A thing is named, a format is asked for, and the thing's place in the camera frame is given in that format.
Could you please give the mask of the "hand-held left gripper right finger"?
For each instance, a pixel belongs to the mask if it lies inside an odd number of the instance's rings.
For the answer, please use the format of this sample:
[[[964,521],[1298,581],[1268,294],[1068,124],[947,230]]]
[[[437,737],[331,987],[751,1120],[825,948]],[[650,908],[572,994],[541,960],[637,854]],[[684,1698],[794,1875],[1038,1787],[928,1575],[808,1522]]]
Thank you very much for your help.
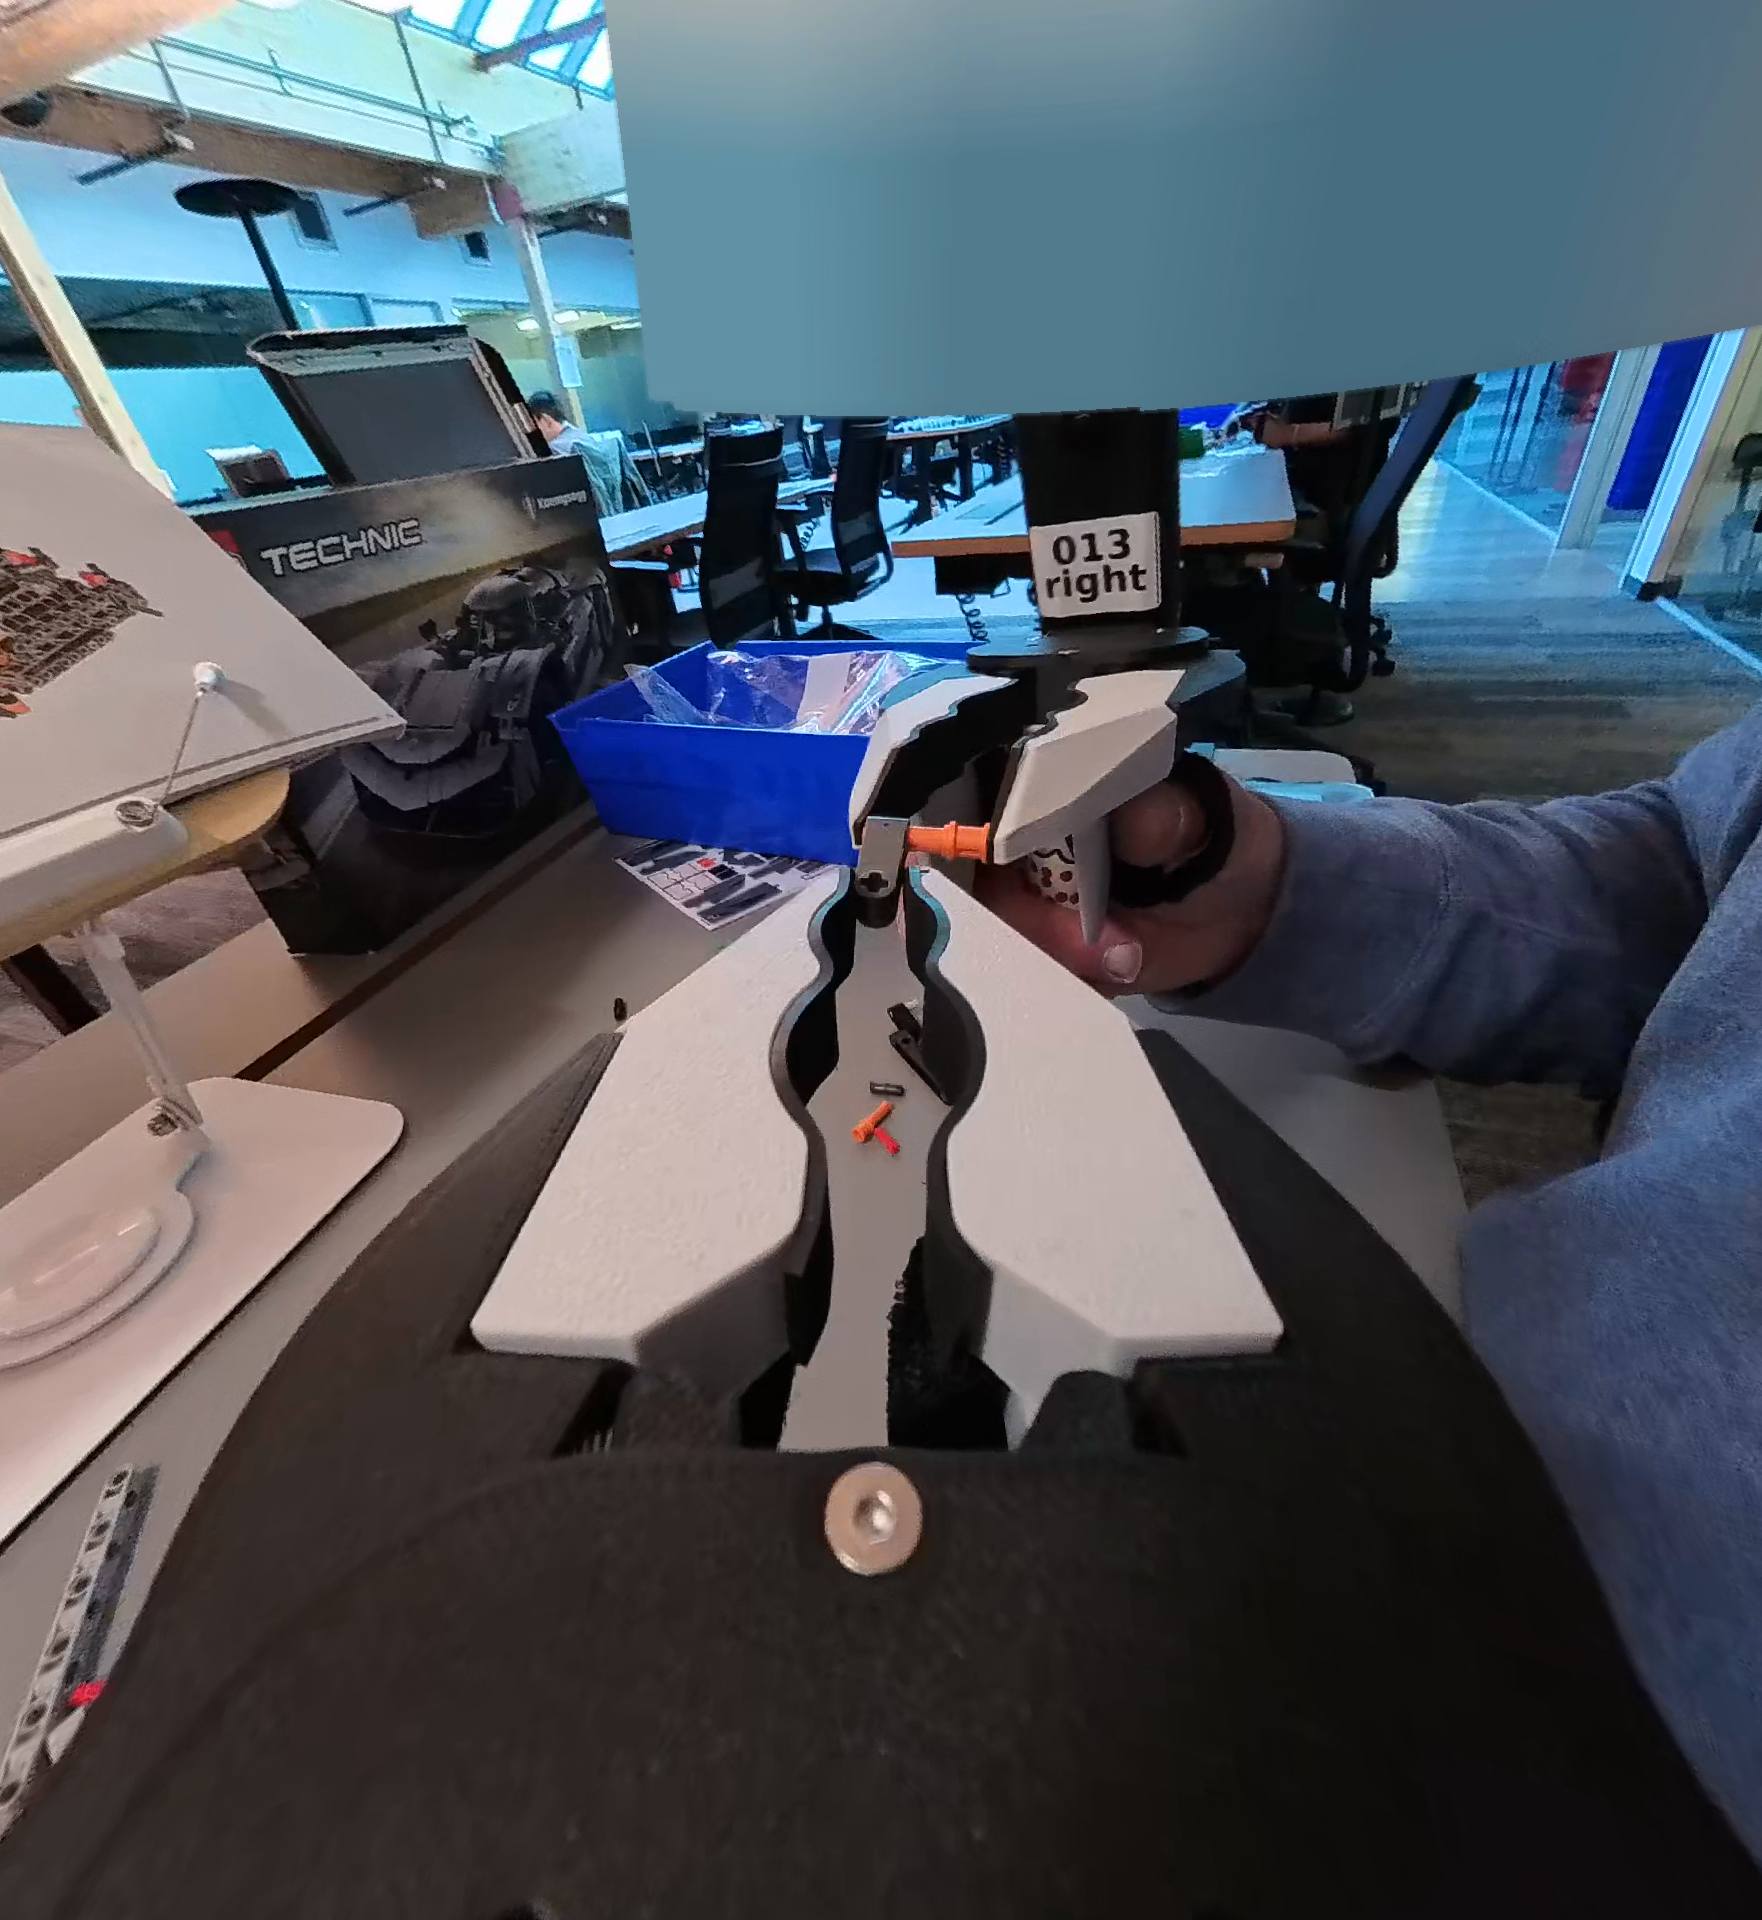
[[[1035,1421],[1068,1374],[1266,1358],[1284,1321],[1135,1022],[961,882],[911,870],[904,927],[948,1115],[925,1300]]]

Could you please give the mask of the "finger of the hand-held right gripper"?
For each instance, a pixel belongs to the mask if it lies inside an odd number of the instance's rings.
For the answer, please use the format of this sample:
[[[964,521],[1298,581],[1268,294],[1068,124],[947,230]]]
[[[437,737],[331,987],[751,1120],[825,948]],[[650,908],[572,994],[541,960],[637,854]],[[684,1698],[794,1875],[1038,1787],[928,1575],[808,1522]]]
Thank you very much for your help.
[[[944,797],[964,797],[961,851],[947,861],[991,861],[991,821],[1022,737],[1022,681],[955,674],[928,684],[904,684],[889,694],[848,797],[848,837],[855,865],[867,861],[871,821],[935,821]]]
[[[1078,684],[1078,698],[1011,751],[991,817],[991,862],[1062,847],[1165,781],[1184,681],[1185,670],[1174,667]]]

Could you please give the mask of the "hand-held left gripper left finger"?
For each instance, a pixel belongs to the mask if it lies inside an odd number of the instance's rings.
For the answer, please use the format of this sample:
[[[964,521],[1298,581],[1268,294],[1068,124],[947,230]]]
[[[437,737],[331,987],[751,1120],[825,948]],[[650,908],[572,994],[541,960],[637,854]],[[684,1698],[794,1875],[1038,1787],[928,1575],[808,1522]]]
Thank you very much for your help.
[[[828,1318],[825,1147],[848,871],[831,870],[628,1021],[472,1337],[622,1361],[734,1400],[814,1358]]]

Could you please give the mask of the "person's right forearm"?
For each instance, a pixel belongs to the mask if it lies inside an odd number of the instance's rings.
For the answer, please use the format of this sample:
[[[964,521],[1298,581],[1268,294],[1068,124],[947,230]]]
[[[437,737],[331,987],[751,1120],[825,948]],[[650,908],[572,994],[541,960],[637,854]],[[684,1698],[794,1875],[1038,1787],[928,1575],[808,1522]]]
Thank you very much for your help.
[[[1621,1144],[1762,1148],[1762,701],[1612,795],[1278,808],[1281,900],[1219,1017],[1615,1091]]]

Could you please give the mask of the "lego set box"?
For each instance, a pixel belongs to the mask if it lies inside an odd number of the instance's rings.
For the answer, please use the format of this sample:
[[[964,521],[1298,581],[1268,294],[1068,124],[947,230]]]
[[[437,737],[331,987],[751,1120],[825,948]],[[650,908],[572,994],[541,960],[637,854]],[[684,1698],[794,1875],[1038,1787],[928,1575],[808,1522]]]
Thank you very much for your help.
[[[461,322],[271,332],[245,348],[325,487],[201,525],[400,720],[291,774],[245,878],[300,957],[381,951],[585,791],[555,714],[632,661],[577,455]]]

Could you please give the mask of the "long grey lego beam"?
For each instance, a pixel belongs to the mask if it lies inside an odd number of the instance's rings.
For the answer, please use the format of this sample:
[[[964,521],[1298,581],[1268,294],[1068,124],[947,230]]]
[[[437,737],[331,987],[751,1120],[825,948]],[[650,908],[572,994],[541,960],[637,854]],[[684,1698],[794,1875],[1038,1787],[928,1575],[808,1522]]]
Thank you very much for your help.
[[[106,1691],[106,1640],[153,1515],[161,1470],[124,1467],[101,1488],[0,1764],[0,1817],[60,1764]]]

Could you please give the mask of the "lego instruction booklet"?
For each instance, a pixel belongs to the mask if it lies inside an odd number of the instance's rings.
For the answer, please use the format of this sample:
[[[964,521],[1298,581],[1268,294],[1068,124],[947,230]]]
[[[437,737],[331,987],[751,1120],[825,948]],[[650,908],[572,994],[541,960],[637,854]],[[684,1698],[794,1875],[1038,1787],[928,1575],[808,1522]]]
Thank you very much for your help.
[[[400,731],[117,451],[0,422],[0,841]]]

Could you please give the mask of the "person's right hand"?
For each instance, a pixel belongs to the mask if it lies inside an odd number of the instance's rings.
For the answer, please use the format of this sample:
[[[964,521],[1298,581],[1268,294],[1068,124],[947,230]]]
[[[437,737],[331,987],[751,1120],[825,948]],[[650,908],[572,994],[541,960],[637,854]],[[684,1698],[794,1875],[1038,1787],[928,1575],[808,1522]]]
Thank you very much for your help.
[[[1095,937],[1079,915],[1041,897],[1018,870],[987,865],[974,897],[1099,994],[1178,994],[1228,978],[1266,935],[1286,878],[1281,814],[1224,774],[1178,774],[1108,821],[1114,875],[1184,878],[1212,862],[1179,900],[1129,902],[1108,882]]]

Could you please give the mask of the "wood-edged office desk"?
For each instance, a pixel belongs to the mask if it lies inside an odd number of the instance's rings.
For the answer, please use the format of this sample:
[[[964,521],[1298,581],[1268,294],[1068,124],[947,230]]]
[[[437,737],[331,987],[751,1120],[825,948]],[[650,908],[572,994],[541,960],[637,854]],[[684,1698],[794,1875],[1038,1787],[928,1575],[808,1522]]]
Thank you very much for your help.
[[[1179,462],[1184,545],[1278,545],[1298,530],[1281,448],[1238,442]],[[904,558],[1029,558],[1022,477],[981,487],[971,500],[895,534]]]

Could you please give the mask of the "blue plastic bin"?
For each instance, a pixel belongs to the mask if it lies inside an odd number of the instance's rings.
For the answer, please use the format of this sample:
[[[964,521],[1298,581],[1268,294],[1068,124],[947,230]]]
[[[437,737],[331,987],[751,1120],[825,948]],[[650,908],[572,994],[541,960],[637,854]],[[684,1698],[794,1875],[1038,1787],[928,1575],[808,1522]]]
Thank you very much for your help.
[[[741,648],[895,648],[965,667],[969,637],[825,630]],[[868,737],[654,724],[628,681],[557,710],[555,728],[600,821],[617,835],[855,865],[848,797]]]

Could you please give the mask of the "sticker sheet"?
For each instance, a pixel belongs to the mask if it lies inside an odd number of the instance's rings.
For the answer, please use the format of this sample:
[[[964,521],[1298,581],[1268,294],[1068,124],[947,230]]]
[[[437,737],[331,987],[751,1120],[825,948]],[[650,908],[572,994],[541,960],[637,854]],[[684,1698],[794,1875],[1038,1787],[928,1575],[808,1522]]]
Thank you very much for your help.
[[[647,841],[617,848],[617,870],[640,880],[677,915],[714,932],[791,900],[831,871],[807,857],[685,841]]]

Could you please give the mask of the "black office chair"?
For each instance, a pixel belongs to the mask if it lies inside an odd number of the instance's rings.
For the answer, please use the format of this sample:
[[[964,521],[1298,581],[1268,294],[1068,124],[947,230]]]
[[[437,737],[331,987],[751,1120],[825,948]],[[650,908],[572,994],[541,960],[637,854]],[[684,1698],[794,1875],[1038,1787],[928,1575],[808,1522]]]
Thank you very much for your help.
[[[828,497],[831,545],[798,550],[789,594],[798,610],[819,611],[835,630],[835,610],[847,610],[895,581],[895,550],[884,525],[884,477],[889,467],[889,417],[847,417],[835,492]]]
[[[781,451],[781,422],[720,422],[707,434],[700,610],[720,652],[778,637],[789,621],[778,512],[789,472]]]
[[[1413,482],[1476,398],[1481,380],[1463,375],[1268,408],[1262,445],[1286,457],[1298,530],[1268,572],[1268,662],[1251,681],[1286,692],[1275,712],[1295,725],[1351,720],[1351,694],[1395,674],[1373,585],[1396,568],[1399,512]]]

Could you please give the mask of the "person's blue sweater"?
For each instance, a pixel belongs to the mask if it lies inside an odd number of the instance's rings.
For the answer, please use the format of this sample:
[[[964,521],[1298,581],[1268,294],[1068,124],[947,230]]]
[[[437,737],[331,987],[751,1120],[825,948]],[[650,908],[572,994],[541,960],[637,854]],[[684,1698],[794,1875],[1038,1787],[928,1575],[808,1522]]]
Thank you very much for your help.
[[[1678,978],[1593,1164],[1472,1234],[1469,1325],[1762,1862],[1762,974]]]

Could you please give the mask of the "black round floor lamp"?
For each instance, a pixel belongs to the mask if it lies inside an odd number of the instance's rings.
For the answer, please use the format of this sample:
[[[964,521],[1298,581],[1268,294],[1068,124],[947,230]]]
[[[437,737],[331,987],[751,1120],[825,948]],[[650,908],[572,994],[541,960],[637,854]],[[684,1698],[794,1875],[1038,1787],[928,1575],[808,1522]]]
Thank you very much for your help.
[[[278,271],[264,221],[291,215],[300,207],[300,191],[271,181],[194,181],[175,190],[175,202],[207,221],[234,221],[251,254],[261,262],[271,302],[287,332],[300,332],[300,315]]]

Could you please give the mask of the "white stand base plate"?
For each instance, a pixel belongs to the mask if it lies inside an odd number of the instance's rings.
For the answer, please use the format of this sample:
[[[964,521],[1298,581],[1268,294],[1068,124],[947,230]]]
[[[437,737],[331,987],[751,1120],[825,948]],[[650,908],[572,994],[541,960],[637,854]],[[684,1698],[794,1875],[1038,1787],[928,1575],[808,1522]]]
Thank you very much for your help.
[[[394,1151],[404,1115],[188,1080],[98,917],[81,948],[148,1107],[0,1210],[0,1552]]]

